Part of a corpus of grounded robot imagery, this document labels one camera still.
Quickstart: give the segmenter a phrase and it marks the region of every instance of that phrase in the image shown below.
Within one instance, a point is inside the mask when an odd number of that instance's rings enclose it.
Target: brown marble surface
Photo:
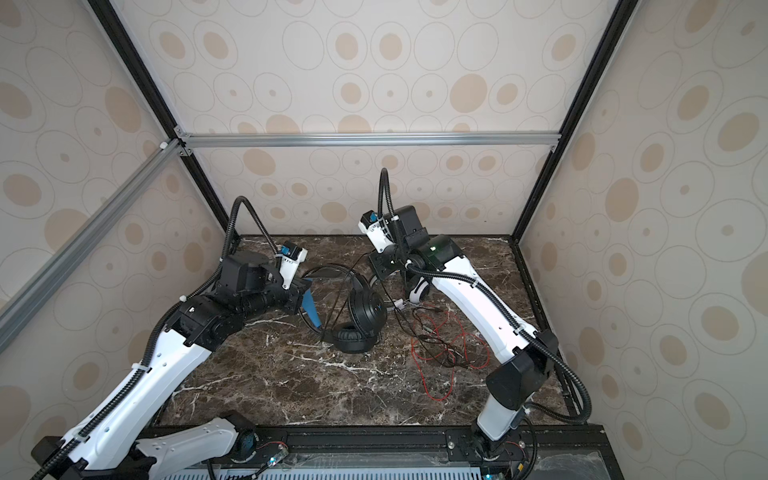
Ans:
[[[275,237],[277,243],[287,237]],[[300,274],[312,266],[335,262],[351,265],[371,250],[364,237],[294,237],[290,240],[309,251]],[[456,237],[485,282],[523,319],[534,322],[530,303],[505,238]],[[241,248],[269,252],[261,238],[245,239]],[[356,267],[370,277],[365,259]],[[322,280],[313,287],[318,311],[323,318],[336,296],[340,280]],[[402,297],[394,277],[387,281],[390,294]],[[382,293],[381,286],[376,290]],[[346,290],[339,300],[343,303]],[[445,311],[457,313],[467,333],[474,326],[447,297],[436,290],[428,301],[444,310],[424,313],[438,323]],[[410,308],[405,317],[413,321]],[[339,322],[348,320],[346,311]],[[450,341],[460,333],[455,320],[440,329]],[[467,357],[480,366],[486,360],[484,348],[466,337]],[[461,338],[454,343],[460,344]],[[422,356],[428,354],[420,347]],[[419,361],[433,397],[443,397],[451,387],[452,371],[436,361]],[[411,355],[411,337],[393,313],[382,331],[379,344],[362,355],[346,355],[318,343],[298,316],[271,313],[251,320],[232,335],[205,363],[187,377],[174,392],[160,424],[183,425],[207,422],[227,410],[238,410],[261,425],[468,425],[482,410],[488,391],[484,378],[496,367],[493,358],[482,369],[455,368],[450,396],[436,402],[424,390],[422,378]],[[554,375],[535,396],[559,412],[566,412]],[[538,424],[557,423],[534,412]]]

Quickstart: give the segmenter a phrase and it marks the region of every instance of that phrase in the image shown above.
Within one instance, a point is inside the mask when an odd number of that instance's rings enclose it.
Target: black wire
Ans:
[[[528,426],[528,431],[531,433],[531,459],[528,460],[528,465],[523,468],[523,471],[520,472],[519,477],[512,477],[515,480],[525,480],[528,478],[528,476],[533,472],[533,466],[536,464],[536,456],[538,455],[538,442],[536,441],[536,429],[533,426],[533,423],[531,423],[531,420],[528,419],[528,417],[523,418],[523,423]]]
[[[384,190],[384,198],[386,199],[387,210],[389,210],[389,216],[392,218],[395,216],[395,207],[392,204],[392,192],[389,190],[389,172],[387,171],[386,167],[382,168],[382,172],[379,175],[379,189]],[[389,225],[395,238],[397,258],[404,263],[406,261],[406,257],[408,256],[408,249],[405,241],[406,233],[402,231],[402,222],[390,221]],[[402,270],[401,273],[402,282],[403,285],[405,285],[406,272]]]
[[[385,174],[387,175],[387,178],[386,178],[387,182],[389,182],[389,173],[386,172],[386,168],[383,168],[381,175],[379,175],[379,202],[376,204],[377,207],[379,208],[376,211],[376,213],[379,215],[379,219],[381,219],[381,217],[384,214],[384,210],[382,208],[382,204],[383,204],[383,201],[384,201],[384,182],[383,182],[383,179],[384,179]]]
[[[308,320],[308,319],[307,319],[307,318],[304,316],[304,311],[303,311],[303,309],[301,309],[301,310],[299,311],[299,313],[300,313],[300,315],[301,315],[301,318],[302,318],[302,320],[304,320],[304,323],[305,323],[305,324],[306,324],[306,325],[307,325],[307,326],[308,326],[308,327],[309,327],[309,328],[310,328],[310,329],[311,329],[311,330],[312,330],[314,333],[316,333],[317,335],[319,335],[319,337],[320,337],[320,339],[321,339],[321,340],[322,340],[322,339],[323,339],[323,337],[325,336],[325,333],[326,333],[326,331],[327,331],[327,330],[331,330],[331,329],[333,329],[333,327],[336,325],[336,322],[339,320],[339,317],[341,316],[341,312],[344,310],[344,308],[343,308],[343,307],[342,307],[342,308],[340,308],[340,309],[339,309],[339,311],[336,313],[336,317],[335,317],[335,318],[333,319],[333,321],[331,322],[331,320],[330,320],[330,317],[331,317],[331,315],[333,315],[333,310],[335,310],[335,309],[336,309],[336,305],[337,305],[337,304],[338,304],[338,302],[339,302],[339,298],[341,298],[341,293],[344,291],[344,288],[345,288],[345,287],[346,287],[346,285],[347,285],[347,280],[349,280],[349,279],[350,279],[350,278],[351,278],[353,275],[356,275],[356,274],[357,274],[357,272],[355,271],[355,267],[357,266],[357,264],[358,264],[358,263],[360,263],[360,260],[362,260],[362,259],[363,259],[363,257],[365,257],[366,255],[370,255],[371,253],[372,253],[372,252],[365,252],[365,253],[362,253],[362,254],[361,254],[359,257],[357,257],[357,260],[355,260],[355,263],[353,263],[351,267],[349,267],[349,266],[347,266],[347,265],[343,265],[343,264],[341,264],[341,263],[324,263],[324,264],[322,264],[322,265],[314,266],[313,268],[310,268],[309,270],[307,270],[306,272],[304,272],[304,273],[302,274],[302,276],[301,276],[301,277],[302,277],[302,278],[306,278],[306,277],[308,277],[308,276],[312,275],[313,273],[315,273],[315,272],[317,272],[317,271],[319,271],[319,270],[321,270],[321,269],[323,269],[323,268],[330,268],[330,269],[333,269],[333,270],[337,270],[337,271],[339,271],[339,272],[341,272],[341,273],[344,273],[344,278],[342,279],[342,282],[341,282],[341,284],[339,285],[339,288],[338,288],[338,290],[336,291],[336,298],[334,299],[334,301],[333,301],[333,305],[331,306],[330,310],[328,310],[328,313],[327,313],[327,315],[326,315],[326,321],[325,321],[325,323],[323,324],[322,328],[320,328],[320,329],[319,329],[319,328],[315,327],[315,326],[314,326],[314,325],[313,325],[313,324],[312,324],[312,323],[311,323],[311,322],[310,322],[310,321],[309,321],[309,320]]]
[[[227,477],[226,480],[255,480],[256,478],[259,478],[259,475],[264,473],[269,467],[270,467],[270,464],[265,463],[261,468],[256,470],[256,472],[254,473],[241,475],[239,477],[230,476],[230,477]]]
[[[567,387],[570,391],[571,398],[574,400],[574,407],[577,409],[578,412],[581,410],[584,410],[584,406],[581,404],[581,400],[578,398],[577,395],[573,395],[574,392],[576,392],[576,386],[574,386],[573,380],[571,377],[566,376],[565,382],[567,384]]]
[[[563,362],[555,353],[550,351],[549,348],[547,348],[546,345],[541,343],[539,339],[528,333],[527,330],[522,329],[520,323],[518,320],[509,312],[509,309],[505,307],[504,303],[496,296],[495,293],[493,293],[493,290],[488,288],[483,282],[477,282],[475,278],[472,278],[470,276],[461,275],[460,273],[453,273],[453,272],[433,272],[429,270],[423,270],[418,268],[417,266],[410,263],[407,266],[408,270],[410,270],[413,273],[416,273],[421,276],[425,276],[428,278],[446,278],[450,280],[458,280],[460,282],[470,283],[473,285],[474,288],[477,288],[480,290],[483,295],[488,298],[488,300],[493,303],[493,306],[496,307],[496,309],[504,316],[504,318],[507,319],[507,321],[512,324],[512,326],[516,329],[519,329],[519,335],[525,339],[529,344],[533,345],[536,350],[543,353],[547,358],[549,358],[554,364],[555,368],[560,367],[561,371],[567,376],[570,377],[571,380],[573,380],[574,386],[576,387],[576,390],[579,393],[579,396],[582,400],[582,405],[584,408],[581,410],[581,412],[578,413],[576,416],[571,415],[563,415],[560,412],[556,412],[555,410],[552,410],[548,408],[547,406],[543,406],[540,403],[536,402],[527,402],[525,403],[525,406],[528,408],[537,409],[541,412],[543,412],[545,415],[548,415],[552,417],[553,419],[559,420],[560,422],[567,423],[569,425],[583,425],[587,422],[589,419],[589,416],[592,413],[592,401],[589,396],[589,392],[587,391],[587,387],[584,386],[584,383],[581,381],[581,379],[578,377],[576,372],[574,372],[571,367],[569,367],[565,362]]]
[[[430,330],[427,329],[426,327],[424,327],[424,322],[422,320],[422,317],[418,314],[417,310],[433,310],[433,309],[428,309],[427,307],[424,307],[424,306],[417,306],[413,310],[411,310],[411,316],[419,323],[419,326],[421,326],[422,330],[425,330],[426,332],[429,332]],[[431,352],[428,351],[429,355],[432,356],[432,359],[437,361],[437,363],[439,363],[441,366],[444,366],[446,368],[453,368],[453,367],[457,366],[457,367],[460,367],[460,368],[463,368],[463,369],[470,369],[470,368],[472,368],[474,366],[472,364],[472,362],[469,361],[468,358],[465,358],[462,355],[462,353],[459,351],[458,347],[456,345],[454,345],[453,343],[446,342],[445,340],[443,340],[441,338],[438,338],[437,336],[432,335],[432,334],[430,334],[430,335],[420,334],[420,335],[416,336],[416,339],[419,340],[420,342],[422,342],[422,345],[424,343],[430,343],[430,344],[433,344],[433,345],[442,345],[443,346],[443,352],[447,351],[447,352],[451,352],[453,354],[453,357],[451,357],[449,355],[446,355],[444,357],[445,360],[442,360],[442,357],[435,357],[434,355],[432,355]],[[456,356],[464,358],[465,361],[464,362],[457,362],[456,359],[455,359]]]
[[[277,245],[274,243],[274,240],[272,240],[272,237],[270,234],[266,231],[266,228],[264,228],[263,223],[261,223],[261,219],[257,215],[256,211],[253,209],[253,205],[251,205],[250,201],[248,201],[247,198],[243,196],[239,196],[235,199],[235,201],[232,204],[232,211],[230,213],[230,219],[227,223],[227,230],[226,234],[224,236],[224,243],[221,248],[221,259],[226,257],[228,254],[230,254],[230,247],[234,239],[234,228],[235,228],[235,222],[237,222],[237,212],[240,209],[240,205],[245,204],[246,208],[248,209],[248,213],[250,213],[250,216],[253,218],[253,221],[256,222],[256,225],[261,230],[261,233],[266,238],[267,243],[270,245],[270,248],[272,248],[273,252],[277,255]],[[187,298],[191,298],[193,296],[200,295],[202,292],[208,289],[211,285],[216,282],[216,280],[221,275],[221,269],[222,269],[222,262],[219,261],[218,266],[216,267],[216,271],[208,277],[208,280],[203,282],[202,285],[200,285],[198,288],[195,289],[192,293],[187,295]],[[157,345],[157,339],[160,337],[160,334],[162,333],[163,329],[165,328],[165,323],[168,321],[171,315],[174,314],[174,312],[179,308],[181,305],[181,301],[176,302],[168,311],[160,318],[160,321],[157,322],[157,324],[154,326],[152,331],[150,332],[149,339],[147,339],[147,346],[144,349],[144,355],[141,358],[141,361],[139,362],[140,365],[148,367],[152,361],[152,356],[154,355],[154,348]],[[114,397],[107,403],[107,405],[104,406],[99,412],[93,416],[93,418],[85,424],[85,426],[80,429],[78,432],[78,437],[87,438],[91,432],[93,432],[98,425],[106,419],[112,411],[117,408],[121,402],[125,399],[125,397],[128,396],[129,393],[134,389],[134,387],[139,383],[139,380],[141,380],[141,377],[144,376],[146,373],[143,369],[136,369],[133,376],[125,383],[122,389],[118,393],[115,394]],[[59,463],[61,463],[65,458],[69,456],[69,454],[74,450],[78,445],[80,445],[81,441],[78,440],[78,438],[73,438],[69,442],[67,442],[66,445],[61,447],[51,458],[49,458],[46,462],[41,465],[40,469],[31,477],[31,480],[42,480],[53,468],[56,467]]]
[[[216,472],[214,472],[214,463],[210,460],[205,461],[205,466],[208,468],[208,476],[210,477],[210,480],[218,480],[216,477]]]
[[[384,285],[384,282],[381,282],[382,289],[384,290],[384,294],[387,295],[387,298],[389,298],[389,301],[394,304],[395,300],[392,299],[392,296],[389,294],[389,291],[386,289],[386,286]],[[425,339],[424,335],[419,335],[412,327],[411,323],[406,319],[406,316],[397,308],[394,309],[395,318],[397,319],[398,325],[400,325],[400,329],[406,333],[406,335],[415,338],[419,341],[419,344],[422,346],[422,348],[440,365],[444,366],[445,368],[453,368],[455,366],[461,366],[457,363],[455,363],[454,359],[451,359],[450,355],[446,355],[445,357],[441,358],[439,355],[441,352],[434,353],[430,350],[429,347],[427,347],[428,344],[434,344],[434,345],[443,345],[443,352],[449,348],[453,347],[452,344],[447,343],[445,340],[437,339],[433,337],[435,341],[428,342]]]

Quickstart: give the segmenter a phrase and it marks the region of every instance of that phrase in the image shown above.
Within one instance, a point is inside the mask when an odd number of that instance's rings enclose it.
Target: headphones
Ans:
[[[346,308],[352,321],[325,331],[323,341],[332,343],[342,353],[365,353],[379,340],[379,332],[386,323],[386,308],[364,276],[354,270],[350,273],[354,276]]]

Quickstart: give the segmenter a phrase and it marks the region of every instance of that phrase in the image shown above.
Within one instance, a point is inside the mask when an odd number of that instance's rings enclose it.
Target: enclosure wall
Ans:
[[[77,0],[0,10],[0,306],[165,138]]]
[[[0,2],[0,65],[2,309],[156,158],[164,135],[75,0]],[[178,157],[164,165],[0,353],[3,480],[29,478],[31,447],[84,418],[166,308],[216,267],[218,223]]]
[[[115,4],[183,131],[278,134],[557,131],[616,1]],[[548,148],[196,151],[275,233],[359,233],[386,166],[431,232],[507,234]]]
[[[767,28],[645,2],[521,242],[627,478],[768,468]]]

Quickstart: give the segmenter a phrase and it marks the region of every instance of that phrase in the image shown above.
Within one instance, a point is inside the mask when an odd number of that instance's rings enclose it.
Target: robotic arm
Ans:
[[[226,419],[216,418],[159,439],[136,438],[187,375],[229,335],[239,332],[247,319],[271,310],[298,313],[311,284],[295,278],[306,250],[286,242],[279,252],[279,267],[274,259],[257,252],[223,257],[214,288],[206,294],[182,297],[179,307],[171,309],[150,352],[151,361],[135,363],[133,372],[62,438],[42,439],[33,448],[33,458],[56,478],[152,479],[230,452],[247,432],[238,432]],[[143,371],[138,381],[134,378],[137,370]],[[99,416],[103,419],[98,426],[83,435],[86,425]],[[285,455],[287,450],[280,449],[271,463]]]
[[[385,199],[387,214],[382,212]],[[550,330],[537,331],[498,298],[450,237],[430,238],[413,206],[394,210],[385,168],[379,180],[379,212],[363,214],[358,227],[376,248],[369,261],[381,281],[397,270],[405,271],[409,297],[415,303],[431,283],[469,318],[501,363],[485,380],[490,395],[476,421],[479,452],[492,456],[498,451],[506,433],[518,427],[530,408],[565,423],[586,423],[591,414],[589,395],[556,355],[557,337]],[[575,417],[530,401],[555,366],[574,382],[583,400],[584,408]]]
[[[389,207],[386,215],[381,211],[384,194]],[[228,254],[241,203],[280,258],[278,262],[256,252]],[[563,422],[586,422],[591,412],[589,396],[576,374],[554,353],[558,347],[554,334],[537,331],[501,301],[453,240],[446,235],[430,238],[413,206],[394,210],[386,169],[379,186],[379,212],[364,214],[359,228],[376,248],[369,261],[380,280],[404,272],[413,302],[420,301],[430,285],[443,292],[472,321],[501,363],[486,378],[490,395],[473,427],[475,446],[483,457],[491,457],[503,447],[507,432],[518,427],[530,408],[557,415]],[[219,418],[166,437],[136,440],[187,375],[229,335],[239,332],[247,319],[271,310],[297,314],[311,300],[305,295],[311,282],[295,277],[306,250],[290,242],[278,250],[244,197],[235,201],[224,245],[220,268],[166,313],[132,373],[63,437],[45,437],[33,448],[32,456],[41,465],[34,480],[48,473],[67,480],[154,480],[207,458],[253,451],[250,432],[241,432]],[[202,294],[211,285],[213,289]],[[581,395],[584,408],[577,417],[529,401],[555,365],[574,380]],[[280,447],[264,468],[287,455],[287,449]]]

